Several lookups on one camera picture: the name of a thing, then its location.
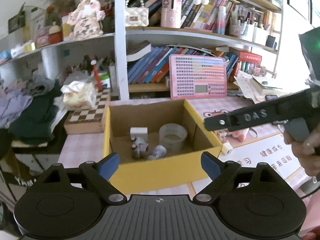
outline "black cable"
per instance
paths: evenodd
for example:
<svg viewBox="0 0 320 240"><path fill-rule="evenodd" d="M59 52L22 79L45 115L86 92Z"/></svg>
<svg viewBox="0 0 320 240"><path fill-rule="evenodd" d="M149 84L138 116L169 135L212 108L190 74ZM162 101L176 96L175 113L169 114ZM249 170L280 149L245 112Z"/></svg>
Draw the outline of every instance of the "black cable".
<svg viewBox="0 0 320 240"><path fill-rule="evenodd" d="M318 186L315 190L311 191L309 194L303 196L301 199L305 199L306 197L310 197L314 193L316 193L318 190L320 190L320 186Z"/></svg>

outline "cartoon eye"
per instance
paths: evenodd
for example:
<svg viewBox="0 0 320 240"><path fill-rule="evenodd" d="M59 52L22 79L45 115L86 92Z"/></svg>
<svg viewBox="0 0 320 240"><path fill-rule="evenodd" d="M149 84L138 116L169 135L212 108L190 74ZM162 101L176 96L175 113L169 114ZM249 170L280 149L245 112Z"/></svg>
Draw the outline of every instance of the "cartoon eye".
<svg viewBox="0 0 320 240"><path fill-rule="evenodd" d="M205 112L203 113L204 117L211 117L212 116L212 113L210 112Z"/></svg>

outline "gray ribbed plate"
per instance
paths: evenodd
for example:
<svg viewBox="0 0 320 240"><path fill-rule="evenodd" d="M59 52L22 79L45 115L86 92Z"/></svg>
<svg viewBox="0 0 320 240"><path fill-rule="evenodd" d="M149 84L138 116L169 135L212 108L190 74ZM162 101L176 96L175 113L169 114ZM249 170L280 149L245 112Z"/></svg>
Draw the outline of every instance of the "gray ribbed plate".
<svg viewBox="0 0 320 240"><path fill-rule="evenodd" d="M122 206L107 209L85 233L69 240L245 240L227 228L213 209L190 202L186 195L133 195ZM290 236L286 240L298 240ZM21 240L32 240L23 237Z"/></svg>

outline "red fabric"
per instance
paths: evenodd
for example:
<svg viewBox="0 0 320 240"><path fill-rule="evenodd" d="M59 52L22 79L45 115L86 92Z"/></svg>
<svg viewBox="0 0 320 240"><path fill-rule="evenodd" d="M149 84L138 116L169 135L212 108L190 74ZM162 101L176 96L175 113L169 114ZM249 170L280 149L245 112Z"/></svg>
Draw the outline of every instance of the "red fabric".
<svg viewBox="0 0 320 240"><path fill-rule="evenodd" d="M309 233L304 235L302 240L320 240L320 226L312 229Z"/></svg>

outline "window frame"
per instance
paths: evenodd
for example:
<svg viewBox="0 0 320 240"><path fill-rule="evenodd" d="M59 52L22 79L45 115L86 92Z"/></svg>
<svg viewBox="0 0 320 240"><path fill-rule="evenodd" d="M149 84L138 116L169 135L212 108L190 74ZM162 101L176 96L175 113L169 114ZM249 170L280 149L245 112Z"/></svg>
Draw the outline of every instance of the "window frame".
<svg viewBox="0 0 320 240"><path fill-rule="evenodd" d="M290 0L287 0L287 4L293 9L295 10L298 14L300 14L304 19L306 19L300 12L298 12L298 10L296 8L294 8L291 4L290 4ZM312 5L313 5L313 2L312 0L308 0L308 19L306 19L312 26Z"/></svg>

